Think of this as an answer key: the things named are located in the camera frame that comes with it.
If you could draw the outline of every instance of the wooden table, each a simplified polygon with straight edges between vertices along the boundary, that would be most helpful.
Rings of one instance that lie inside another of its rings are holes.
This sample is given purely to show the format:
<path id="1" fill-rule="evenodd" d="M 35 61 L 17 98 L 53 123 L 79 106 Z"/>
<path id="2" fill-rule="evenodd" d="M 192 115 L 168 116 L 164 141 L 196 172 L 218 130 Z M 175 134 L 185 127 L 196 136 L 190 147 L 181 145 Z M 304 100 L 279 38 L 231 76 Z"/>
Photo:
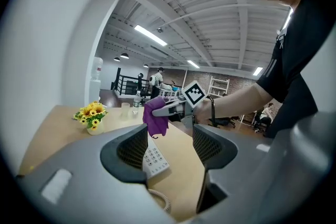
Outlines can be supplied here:
<path id="1" fill-rule="evenodd" d="M 78 108 L 56 106 L 45 118 L 33 137 L 19 174 L 25 175 L 65 145 L 80 139 L 90 139 L 83 125 L 72 120 Z M 105 132 L 142 124 L 143 108 L 137 116 L 131 109 L 127 119 L 121 118 L 121 108 L 107 108 Z M 151 178 L 148 187 L 165 194 L 171 201 L 171 216 L 183 221 L 196 214 L 196 205 L 204 177 L 204 167 L 198 158 L 192 138 L 169 123 L 166 136 L 156 135 L 155 144 L 170 164 L 170 169 Z"/>

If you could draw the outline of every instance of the floor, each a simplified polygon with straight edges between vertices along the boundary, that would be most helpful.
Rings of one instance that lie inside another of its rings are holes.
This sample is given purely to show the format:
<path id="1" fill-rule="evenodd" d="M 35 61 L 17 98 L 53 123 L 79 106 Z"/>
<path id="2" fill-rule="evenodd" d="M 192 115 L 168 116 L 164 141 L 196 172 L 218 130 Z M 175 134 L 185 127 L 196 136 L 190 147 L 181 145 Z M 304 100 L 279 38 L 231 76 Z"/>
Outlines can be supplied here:
<path id="1" fill-rule="evenodd" d="M 111 90 L 100 90 L 99 96 L 100 96 L 100 102 L 106 105 L 108 108 L 120 108 L 121 103 L 129 103 L 130 105 L 133 104 L 133 99 L 119 99 L 118 96 Z M 218 128 L 227 130 L 227 131 L 232 131 L 235 133 L 251 135 L 254 137 L 262 137 L 262 134 L 255 133 L 253 128 L 249 126 L 248 123 L 244 124 L 244 123 L 240 123 L 239 121 L 235 121 L 235 120 L 233 121 L 236 123 L 235 128 L 233 128 L 231 124 L 229 124 L 228 126 L 219 125 Z M 211 121 L 209 120 L 205 120 L 201 123 L 212 125 Z M 181 122 L 171 122 L 171 124 L 179 128 L 182 132 L 192 136 L 192 129 L 185 128 Z"/>

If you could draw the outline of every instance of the mesh vent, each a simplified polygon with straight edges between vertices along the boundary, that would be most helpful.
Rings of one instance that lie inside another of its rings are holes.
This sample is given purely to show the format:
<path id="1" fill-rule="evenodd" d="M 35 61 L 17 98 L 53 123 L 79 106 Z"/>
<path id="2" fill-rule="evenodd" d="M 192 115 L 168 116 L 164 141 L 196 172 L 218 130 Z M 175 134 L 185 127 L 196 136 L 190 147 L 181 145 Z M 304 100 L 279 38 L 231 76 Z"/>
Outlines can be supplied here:
<path id="1" fill-rule="evenodd" d="M 117 148 L 117 155 L 126 164 L 142 170 L 142 160 L 148 147 L 147 129 L 133 135 Z"/>
<path id="2" fill-rule="evenodd" d="M 220 142 L 196 128 L 193 130 L 193 146 L 203 164 L 222 151 Z"/>

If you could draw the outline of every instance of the glass cup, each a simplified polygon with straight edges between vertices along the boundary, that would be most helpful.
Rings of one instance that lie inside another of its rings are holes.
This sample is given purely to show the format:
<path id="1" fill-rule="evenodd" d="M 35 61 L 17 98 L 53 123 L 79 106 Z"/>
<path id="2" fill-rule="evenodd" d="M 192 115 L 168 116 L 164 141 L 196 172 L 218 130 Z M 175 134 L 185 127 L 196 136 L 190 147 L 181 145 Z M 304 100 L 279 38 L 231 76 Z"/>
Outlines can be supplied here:
<path id="1" fill-rule="evenodd" d="M 130 104 L 128 103 L 121 104 L 121 117 L 123 119 L 127 119 L 129 110 L 130 110 Z"/>

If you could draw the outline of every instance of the water bottle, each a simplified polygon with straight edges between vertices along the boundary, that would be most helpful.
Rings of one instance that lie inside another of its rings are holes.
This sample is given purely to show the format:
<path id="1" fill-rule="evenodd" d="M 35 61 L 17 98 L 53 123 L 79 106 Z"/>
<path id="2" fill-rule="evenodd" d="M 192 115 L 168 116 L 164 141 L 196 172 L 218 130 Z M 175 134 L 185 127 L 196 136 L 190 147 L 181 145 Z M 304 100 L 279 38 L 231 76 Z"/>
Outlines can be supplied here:
<path id="1" fill-rule="evenodd" d="M 140 91 L 137 91 L 134 101 L 133 101 L 133 114 L 136 115 L 139 111 L 139 106 L 141 102 Z"/>

